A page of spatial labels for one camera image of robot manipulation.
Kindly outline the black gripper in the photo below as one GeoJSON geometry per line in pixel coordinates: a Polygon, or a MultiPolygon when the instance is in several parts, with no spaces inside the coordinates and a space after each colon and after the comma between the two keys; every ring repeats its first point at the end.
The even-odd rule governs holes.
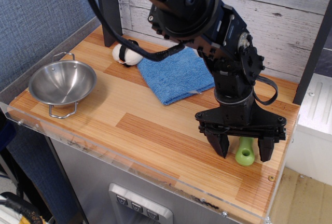
{"type": "Polygon", "coordinates": [[[261,162],[271,159],[274,141],[286,139],[286,118],[262,109],[250,93],[244,99],[219,99],[219,106],[195,115],[199,130],[215,152],[226,158],[230,136],[258,138],[261,162]]]}

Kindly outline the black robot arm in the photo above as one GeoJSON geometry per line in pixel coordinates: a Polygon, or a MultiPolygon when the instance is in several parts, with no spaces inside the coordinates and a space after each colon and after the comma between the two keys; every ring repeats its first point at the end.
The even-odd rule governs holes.
{"type": "Polygon", "coordinates": [[[165,39],[193,48],[213,76],[219,106],[196,114],[199,130],[215,152],[225,157],[230,136],[258,140],[260,159],[271,159],[274,145],[286,138],[286,119],[268,112],[255,93],[264,57],[253,46],[246,23],[222,0],[150,0],[149,22],[165,39]]]}

